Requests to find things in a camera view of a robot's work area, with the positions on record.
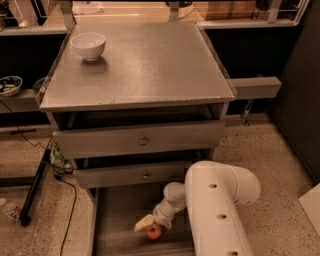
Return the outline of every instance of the speckled floor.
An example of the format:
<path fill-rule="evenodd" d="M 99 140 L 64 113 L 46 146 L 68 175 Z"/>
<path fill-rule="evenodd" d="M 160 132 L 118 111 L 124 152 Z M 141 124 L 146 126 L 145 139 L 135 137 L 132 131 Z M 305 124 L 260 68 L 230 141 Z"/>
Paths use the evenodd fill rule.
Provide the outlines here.
<path fill-rule="evenodd" d="M 260 199 L 238 207 L 254 254 L 318 256 L 320 238 L 298 201 L 314 184 L 275 124 L 266 115 L 252 115 L 250 120 L 251 126 L 245 127 L 238 117 L 228 117 L 214 160 L 245 167 L 261 182 Z M 35 128 L 25 136 L 45 147 L 50 126 Z M 12 130 L 16 128 L 0 129 L 0 177 L 34 175 L 44 149 L 30 145 L 21 135 L 5 134 Z M 64 180 L 77 187 L 78 197 L 62 255 L 87 255 L 93 205 L 71 175 Z M 28 188 L 0 188 L 0 197 L 22 206 Z M 73 199 L 72 187 L 57 181 L 47 168 L 30 210 L 30 225 L 22 227 L 1 214 L 0 255 L 60 255 Z"/>

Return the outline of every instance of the wall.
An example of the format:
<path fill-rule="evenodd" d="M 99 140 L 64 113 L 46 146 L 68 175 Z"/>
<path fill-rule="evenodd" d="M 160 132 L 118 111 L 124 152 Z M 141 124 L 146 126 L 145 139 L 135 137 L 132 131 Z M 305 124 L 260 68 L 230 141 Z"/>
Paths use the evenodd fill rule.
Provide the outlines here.
<path fill-rule="evenodd" d="M 312 1 L 305 27 L 280 77 L 283 86 L 271 106 L 315 181 L 320 181 L 320 1 Z"/>

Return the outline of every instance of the black cable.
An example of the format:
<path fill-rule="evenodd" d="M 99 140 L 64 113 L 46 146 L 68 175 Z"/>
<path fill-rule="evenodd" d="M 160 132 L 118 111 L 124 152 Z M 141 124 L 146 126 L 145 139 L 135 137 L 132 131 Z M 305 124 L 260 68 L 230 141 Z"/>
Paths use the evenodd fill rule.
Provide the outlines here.
<path fill-rule="evenodd" d="M 20 130 L 20 127 L 19 126 L 17 126 L 18 127 L 18 130 L 20 131 L 20 135 L 22 136 L 22 138 L 24 138 L 31 146 L 34 146 L 34 147 L 37 147 L 37 146 L 40 146 L 40 147 L 42 147 L 43 149 L 46 149 L 44 146 L 42 146 L 42 144 L 38 141 L 37 142 L 37 144 L 33 144 L 30 140 L 28 140 L 24 135 L 23 135 L 23 133 L 22 133 L 22 131 Z"/>
<path fill-rule="evenodd" d="M 60 256 L 61 256 L 61 255 L 62 255 L 62 250 L 63 250 L 64 244 L 65 244 L 65 242 L 66 242 L 66 238 L 67 238 L 67 235 L 68 235 L 68 232 L 69 232 L 69 227 L 70 227 L 72 215 L 73 215 L 73 212 L 74 212 L 74 206 L 75 206 L 76 200 L 77 200 L 77 189 L 76 189 L 76 187 L 75 187 L 73 184 L 71 184 L 71 183 L 69 183 L 69 182 L 67 182 L 67 181 L 64 181 L 60 175 L 54 174 L 54 168 L 52 168 L 52 174 L 53 174 L 53 176 L 56 178 L 56 180 L 61 181 L 61 182 L 65 183 L 65 184 L 71 186 L 71 187 L 74 189 L 74 199 L 73 199 L 73 204 L 72 204 L 72 208 L 71 208 L 71 213 L 70 213 L 70 217 L 69 217 L 69 221 L 68 221 L 68 226 L 67 226 L 67 229 L 66 229 L 66 232 L 65 232 L 65 235 L 64 235 L 62 244 L 61 244 L 61 248 L 60 248 Z"/>
<path fill-rule="evenodd" d="M 5 104 L 1 101 L 1 103 L 11 112 L 13 113 L 13 111 Z M 17 126 L 18 128 L 18 131 L 14 131 L 14 132 L 11 132 L 10 134 L 13 135 L 13 134 L 17 134 L 17 133 L 20 133 L 20 135 L 22 136 L 22 138 L 25 139 L 25 141 L 27 141 L 31 146 L 34 146 L 34 147 L 37 147 L 37 146 L 40 146 L 42 147 L 43 149 L 46 149 L 44 146 L 42 146 L 42 144 L 40 142 L 37 142 L 36 144 L 33 144 L 30 140 L 28 140 L 22 133 L 23 131 L 20 129 L 19 126 Z"/>

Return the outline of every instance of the apple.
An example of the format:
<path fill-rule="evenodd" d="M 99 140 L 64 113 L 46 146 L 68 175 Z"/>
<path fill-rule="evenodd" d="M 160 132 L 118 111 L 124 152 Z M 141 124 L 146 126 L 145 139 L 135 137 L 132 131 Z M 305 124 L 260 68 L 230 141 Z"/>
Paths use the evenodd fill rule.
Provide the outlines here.
<path fill-rule="evenodd" d="M 146 227 L 146 235 L 151 240 L 158 239 L 161 234 L 162 227 L 156 222 L 153 222 L 150 226 Z"/>

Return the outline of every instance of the drawer knob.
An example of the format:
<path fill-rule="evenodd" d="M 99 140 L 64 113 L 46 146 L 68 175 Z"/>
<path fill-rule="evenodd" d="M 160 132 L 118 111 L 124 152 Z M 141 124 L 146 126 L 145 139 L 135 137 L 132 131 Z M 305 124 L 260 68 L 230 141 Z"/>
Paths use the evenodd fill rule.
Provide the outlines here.
<path fill-rule="evenodd" d="M 143 179 L 143 180 L 148 180 L 149 177 L 150 177 L 150 174 L 149 174 L 149 173 L 146 173 L 146 172 L 142 175 L 142 179 Z"/>
<path fill-rule="evenodd" d="M 140 140 L 139 140 L 139 144 L 141 145 L 141 146 L 145 146 L 145 145 L 147 145 L 148 144 L 148 139 L 146 138 L 146 137 L 141 137 L 140 138 Z"/>

